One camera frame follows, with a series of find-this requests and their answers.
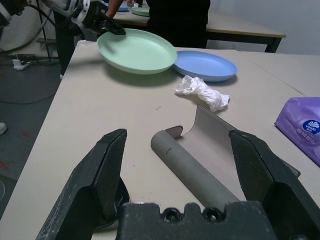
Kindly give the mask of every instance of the white tissue paper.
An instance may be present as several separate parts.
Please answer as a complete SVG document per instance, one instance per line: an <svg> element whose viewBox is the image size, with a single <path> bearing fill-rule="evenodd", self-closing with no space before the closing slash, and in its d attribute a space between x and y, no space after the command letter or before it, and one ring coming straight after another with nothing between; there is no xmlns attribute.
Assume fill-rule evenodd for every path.
<svg viewBox="0 0 320 240"><path fill-rule="evenodd" d="M210 106L212 112L216 112L227 106L230 98L229 95L224 95L213 90L201 78L192 78L190 76L185 76L182 79L182 83L176 86L174 92L179 95L198 95L201 100Z"/></svg>

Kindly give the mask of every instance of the shoe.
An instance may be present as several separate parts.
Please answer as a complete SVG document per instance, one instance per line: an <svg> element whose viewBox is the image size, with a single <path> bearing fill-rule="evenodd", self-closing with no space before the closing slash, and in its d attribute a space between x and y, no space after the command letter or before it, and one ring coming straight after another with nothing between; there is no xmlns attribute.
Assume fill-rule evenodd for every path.
<svg viewBox="0 0 320 240"><path fill-rule="evenodd" d="M5 133L5 131L7 131L7 125L6 124L4 124L3 122L0 122L0 135L1 134L4 134Z"/></svg>

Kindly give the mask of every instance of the table top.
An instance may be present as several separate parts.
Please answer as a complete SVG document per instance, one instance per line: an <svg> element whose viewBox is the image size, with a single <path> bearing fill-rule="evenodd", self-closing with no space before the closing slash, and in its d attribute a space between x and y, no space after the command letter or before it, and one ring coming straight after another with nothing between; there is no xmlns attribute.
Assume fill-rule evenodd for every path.
<svg viewBox="0 0 320 240"><path fill-rule="evenodd" d="M250 51L241 54L302 95L320 96L320 56Z"/></svg>
<svg viewBox="0 0 320 240"><path fill-rule="evenodd" d="M128 11L117 12L114 19L120 24L147 26L149 17L138 16L133 14L131 11ZM206 31L211 33L240 34L261 37L286 37L286 35L281 32L214 9L210 9L208 12L208 24L206 26Z"/></svg>
<svg viewBox="0 0 320 240"><path fill-rule="evenodd" d="M201 51L238 67L232 79L210 85L230 95L228 108L217 114L266 141L300 170L300 182L320 206L320 168L274 127L285 102L302 94L235 50ZM155 75L119 71L105 63L96 43L80 42L0 221L0 239L34 240L74 167L104 134L119 128L128 131L121 177L133 202L156 202L161 211L176 207L182 212L188 202L199 204L150 148L158 131L182 125L186 133L193 125L197 103L203 102L175 95L181 80L172 69ZM92 239L115 237L114 229Z"/></svg>

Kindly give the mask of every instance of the purple tissue box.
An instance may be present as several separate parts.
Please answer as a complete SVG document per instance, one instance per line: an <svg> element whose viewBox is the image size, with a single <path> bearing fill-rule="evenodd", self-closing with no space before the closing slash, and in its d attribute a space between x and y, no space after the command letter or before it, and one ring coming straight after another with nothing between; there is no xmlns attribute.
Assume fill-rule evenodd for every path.
<svg viewBox="0 0 320 240"><path fill-rule="evenodd" d="M293 97L274 123L320 166L320 97Z"/></svg>

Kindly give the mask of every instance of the printed logo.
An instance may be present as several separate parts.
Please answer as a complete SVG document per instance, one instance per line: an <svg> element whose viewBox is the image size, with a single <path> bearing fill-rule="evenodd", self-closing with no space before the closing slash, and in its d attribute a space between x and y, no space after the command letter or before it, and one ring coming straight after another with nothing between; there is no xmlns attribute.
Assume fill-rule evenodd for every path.
<svg viewBox="0 0 320 240"><path fill-rule="evenodd" d="M316 120L308 120L302 125L302 128L315 135L320 132L320 122Z"/></svg>

